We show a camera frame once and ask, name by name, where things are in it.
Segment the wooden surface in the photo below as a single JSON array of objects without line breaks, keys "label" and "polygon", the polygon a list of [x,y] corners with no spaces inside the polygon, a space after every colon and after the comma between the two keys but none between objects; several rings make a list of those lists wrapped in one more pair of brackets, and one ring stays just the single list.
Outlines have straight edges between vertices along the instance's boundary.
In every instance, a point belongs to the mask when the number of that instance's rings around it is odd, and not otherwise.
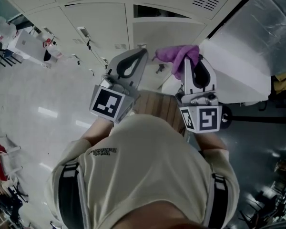
[{"label": "wooden surface", "polygon": [[133,110],[137,114],[148,114],[167,121],[175,131],[184,135],[185,125],[174,96],[140,91]]}]

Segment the purple cloth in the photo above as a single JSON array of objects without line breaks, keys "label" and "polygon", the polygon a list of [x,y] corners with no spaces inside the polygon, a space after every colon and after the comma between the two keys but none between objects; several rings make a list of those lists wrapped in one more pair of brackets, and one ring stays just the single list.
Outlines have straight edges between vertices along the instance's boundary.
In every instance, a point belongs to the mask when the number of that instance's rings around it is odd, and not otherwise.
[{"label": "purple cloth", "polygon": [[172,74],[181,80],[184,74],[183,59],[185,56],[188,56],[196,66],[199,60],[199,47],[197,45],[181,45],[160,48],[156,50],[153,60],[157,58],[163,62],[173,63]]}]

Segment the glossy floor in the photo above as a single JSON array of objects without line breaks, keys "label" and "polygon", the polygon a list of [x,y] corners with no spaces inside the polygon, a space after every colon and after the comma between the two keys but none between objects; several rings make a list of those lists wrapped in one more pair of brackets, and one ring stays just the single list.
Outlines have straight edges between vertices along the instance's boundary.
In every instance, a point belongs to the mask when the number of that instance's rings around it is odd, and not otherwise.
[{"label": "glossy floor", "polygon": [[[80,66],[62,63],[51,69],[30,61],[0,66],[0,135],[7,134],[22,148],[14,163],[23,166],[18,173],[20,185],[30,197],[20,214],[36,228],[50,228],[52,215],[43,197],[45,181],[67,143],[78,139],[95,120],[88,109],[102,73],[100,69],[93,77]],[[231,108],[235,115],[286,116],[286,110],[275,109],[271,103],[264,112],[257,105]],[[275,164],[286,150],[286,125],[234,122],[219,135],[230,150],[240,183],[238,209],[246,209],[247,199],[267,190],[275,179]],[[246,229],[238,215],[231,229]]]}]

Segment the transparent plastic wrap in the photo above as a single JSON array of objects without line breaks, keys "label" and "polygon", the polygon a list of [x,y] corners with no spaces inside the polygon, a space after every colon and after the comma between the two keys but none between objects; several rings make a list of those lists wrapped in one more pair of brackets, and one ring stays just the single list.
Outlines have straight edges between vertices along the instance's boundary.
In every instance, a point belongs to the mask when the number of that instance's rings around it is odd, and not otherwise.
[{"label": "transparent plastic wrap", "polygon": [[10,43],[16,37],[16,34],[16,26],[0,17],[0,42],[3,44]]},{"label": "transparent plastic wrap", "polygon": [[210,41],[263,74],[286,72],[286,0],[249,0]]}]

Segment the beige t-shirt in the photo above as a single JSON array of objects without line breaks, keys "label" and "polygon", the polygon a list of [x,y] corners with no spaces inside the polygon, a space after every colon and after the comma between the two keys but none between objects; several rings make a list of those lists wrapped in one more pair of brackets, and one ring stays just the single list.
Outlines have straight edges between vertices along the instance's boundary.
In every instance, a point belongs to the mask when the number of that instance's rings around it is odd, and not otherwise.
[{"label": "beige t-shirt", "polygon": [[53,192],[59,179],[55,173],[78,157],[93,229],[110,229],[130,211],[156,201],[168,201],[190,220],[202,223],[213,169],[232,189],[226,225],[236,210],[238,182],[228,151],[208,150],[204,156],[164,120],[135,114],[94,147],[86,140],[70,144],[47,182],[47,203],[60,218]]}]

